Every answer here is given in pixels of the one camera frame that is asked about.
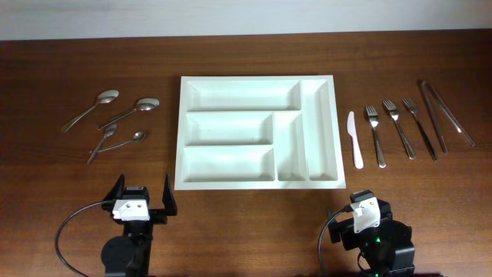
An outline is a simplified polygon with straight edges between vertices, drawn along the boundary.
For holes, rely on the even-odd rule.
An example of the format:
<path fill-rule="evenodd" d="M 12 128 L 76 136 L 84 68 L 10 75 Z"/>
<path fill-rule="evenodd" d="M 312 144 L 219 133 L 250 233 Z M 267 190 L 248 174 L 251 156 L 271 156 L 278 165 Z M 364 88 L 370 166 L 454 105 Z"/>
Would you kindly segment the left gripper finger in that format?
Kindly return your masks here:
<path fill-rule="evenodd" d="M 171 189 L 171 180 L 169 174 L 165 176 L 162 203 L 165 207 L 165 214 L 167 216 L 176 216 L 178 214 L 178 207 Z"/>
<path fill-rule="evenodd" d="M 109 193 L 104 197 L 104 201 L 105 202 L 116 201 L 118 199 L 121 199 L 124 189 L 125 189 L 125 176 L 123 174 L 120 174 L 115 185 L 112 187 Z"/>

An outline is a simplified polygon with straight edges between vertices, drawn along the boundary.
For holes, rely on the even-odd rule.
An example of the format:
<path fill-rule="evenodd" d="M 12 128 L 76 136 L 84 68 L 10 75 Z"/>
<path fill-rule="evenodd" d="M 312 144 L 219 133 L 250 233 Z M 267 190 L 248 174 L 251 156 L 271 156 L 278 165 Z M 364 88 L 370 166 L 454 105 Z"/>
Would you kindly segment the white plastic knife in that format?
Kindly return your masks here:
<path fill-rule="evenodd" d="M 350 111 L 347 116 L 347 133 L 351 137 L 353 147 L 353 161 L 356 169 L 364 167 L 364 161 L 361 154 L 361 149 L 357 139 L 357 129 L 354 120 L 354 112 Z"/>

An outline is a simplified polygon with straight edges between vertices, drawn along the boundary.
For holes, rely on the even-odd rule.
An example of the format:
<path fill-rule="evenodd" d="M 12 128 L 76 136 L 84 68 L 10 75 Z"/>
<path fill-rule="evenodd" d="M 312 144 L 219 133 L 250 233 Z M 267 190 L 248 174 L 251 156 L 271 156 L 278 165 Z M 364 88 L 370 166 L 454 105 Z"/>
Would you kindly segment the steel fork dark handle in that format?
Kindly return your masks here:
<path fill-rule="evenodd" d="M 434 150 L 434 147 L 432 146 L 430 139 L 428 138 L 420 120 L 417 117 L 417 113 L 419 111 L 417 105 L 410 98 L 403 98 L 402 102 L 404 103 L 404 105 L 406 106 L 408 111 L 412 114 L 412 116 L 414 117 L 414 121 L 416 122 L 417 127 L 420 131 L 420 134 L 424 140 L 424 144 L 426 145 L 427 150 L 428 150 L 431 158 L 436 162 L 437 161 L 437 155 L 436 155 L 436 152 Z"/>

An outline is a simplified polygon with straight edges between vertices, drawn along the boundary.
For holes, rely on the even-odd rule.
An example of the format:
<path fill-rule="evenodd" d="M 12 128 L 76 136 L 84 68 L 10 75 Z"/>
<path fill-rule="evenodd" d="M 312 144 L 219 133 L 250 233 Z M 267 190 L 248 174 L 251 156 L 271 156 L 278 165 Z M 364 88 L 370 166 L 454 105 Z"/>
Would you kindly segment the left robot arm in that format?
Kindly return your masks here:
<path fill-rule="evenodd" d="M 101 262 L 106 276 L 148 275 L 153 228 L 165 225 L 169 216 L 178 214 L 168 175 L 164 180 L 162 203 L 162 209 L 151 209 L 147 187 L 126 187 L 125 177 L 118 178 L 102 204 L 110 217 L 124 227 L 122 235 L 109 239 L 102 248 Z"/>

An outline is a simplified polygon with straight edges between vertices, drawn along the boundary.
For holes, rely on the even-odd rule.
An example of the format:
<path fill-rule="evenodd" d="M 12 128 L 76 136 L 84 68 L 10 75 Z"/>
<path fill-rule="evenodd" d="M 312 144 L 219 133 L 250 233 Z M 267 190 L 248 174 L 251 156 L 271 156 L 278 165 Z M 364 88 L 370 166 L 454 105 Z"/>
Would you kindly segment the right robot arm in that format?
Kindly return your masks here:
<path fill-rule="evenodd" d="M 336 220 L 329 212 L 327 228 L 332 243 L 341 242 L 345 250 L 358 249 L 359 259 L 365 259 L 368 269 L 359 268 L 358 276 L 393 277 L 413 276 L 415 247 L 411 241 L 412 228 L 393 220 L 393 213 L 381 213 L 377 227 L 362 232 L 354 231 L 354 220 Z"/>

